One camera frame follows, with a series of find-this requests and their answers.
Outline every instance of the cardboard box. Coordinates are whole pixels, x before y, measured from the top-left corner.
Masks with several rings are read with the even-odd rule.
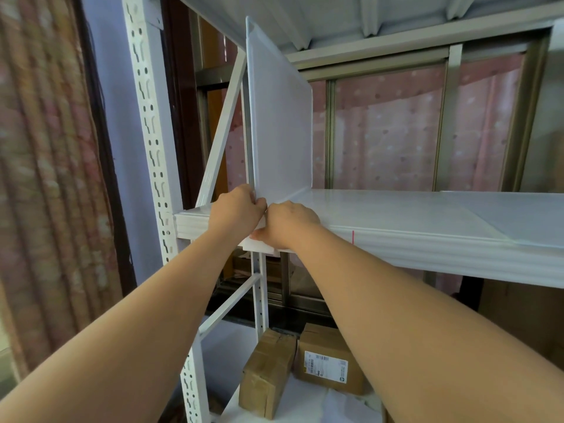
[[[243,369],[239,406],[272,420],[296,355],[297,339],[267,329]]]
[[[306,324],[294,372],[300,380],[354,395],[364,393],[364,374],[336,328]]]

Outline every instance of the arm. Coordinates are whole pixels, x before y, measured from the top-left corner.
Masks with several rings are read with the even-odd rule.
[[[2,420],[157,421],[223,264],[266,209],[251,194],[223,194],[208,231],[43,362],[0,402]]]
[[[321,227],[271,205],[251,235],[294,250],[366,377],[401,422],[557,422],[564,373],[454,299]]]

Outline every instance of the curtain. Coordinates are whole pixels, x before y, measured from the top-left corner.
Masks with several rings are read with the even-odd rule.
[[[0,3],[0,311],[25,377],[122,292],[73,4]]]

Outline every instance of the shelf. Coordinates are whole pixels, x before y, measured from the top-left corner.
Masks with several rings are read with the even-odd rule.
[[[275,421],[287,423],[320,421],[323,413],[323,400],[328,390],[326,387],[297,380],[293,375],[290,375],[276,411]],[[360,398],[372,409],[380,411],[382,403],[373,391]],[[265,421],[268,420],[257,417],[239,407],[239,388],[237,388],[218,423],[259,423]]]
[[[356,246],[398,267],[564,288],[564,249],[520,244],[513,231],[501,233],[456,198],[471,194],[474,202],[504,199],[503,194],[515,204],[512,193],[350,190],[309,190],[293,201],[312,208],[324,226],[347,241],[352,242],[354,231]],[[564,207],[564,195],[553,196]],[[208,205],[176,214],[178,237],[193,240],[204,233],[209,210]],[[562,229],[545,216],[536,220],[539,228],[544,222]],[[241,245],[274,252],[250,239]]]

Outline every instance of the white metal shelving unit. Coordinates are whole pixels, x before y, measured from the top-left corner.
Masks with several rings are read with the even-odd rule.
[[[239,53],[197,199],[198,207],[183,211],[160,35],[163,28],[160,3],[159,0],[123,0],[164,263],[207,229],[211,196],[239,93],[243,103],[247,181],[254,185],[255,179],[249,132],[250,97],[245,30],[240,18],[241,15],[243,18],[247,14],[252,16],[258,12],[257,8],[253,6],[253,0],[239,0],[237,6],[229,0],[181,1],[236,42]],[[468,0],[454,1],[447,9],[449,19],[463,16],[469,7]],[[432,55],[447,59],[453,73],[450,80],[456,76],[460,65],[461,43],[550,28],[556,20],[564,17],[564,1],[557,1],[377,38],[364,38],[378,33],[381,17],[378,0],[360,0],[364,35],[354,41],[335,41],[326,46],[316,44],[315,48],[299,51],[310,45],[313,36],[300,10],[291,0],[263,2],[269,17],[273,17],[278,29],[288,36],[287,42],[293,49],[286,50],[287,58],[299,70],[321,66],[339,68],[339,65],[332,65],[442,46]],[[310,73],[311,70],[302,72],[303,75]],[[464,201],[452,199],[446,193],[307,189],[300,191],[293,199],[312,207],[320,214],[323,223],[336,234],[401,267],[564,288],[564,246],[561,246],[564,222],[559,224],[555,212],[549,219],[558,233],[552,236],[556,238],[555,241],[539,243],[535,241],[538,237],[534,234],[527,235],[513,228],[519,225],[518,217],[509,227],[504,225],[499,228],[491,214],[480,212],[479,208],[477,210]],[[525,204],[535,206],[538,202]],[[545,231],[546,225],[546,219],[539,220],[538,226],[545,228]],[[251,251],[253,274],[201,325],[180,375],[190,423],[210,421],[201,340],[251,288],[257,339],[268,327],[265,253],[272,249],[250,240],[246,240],[243,246]]]

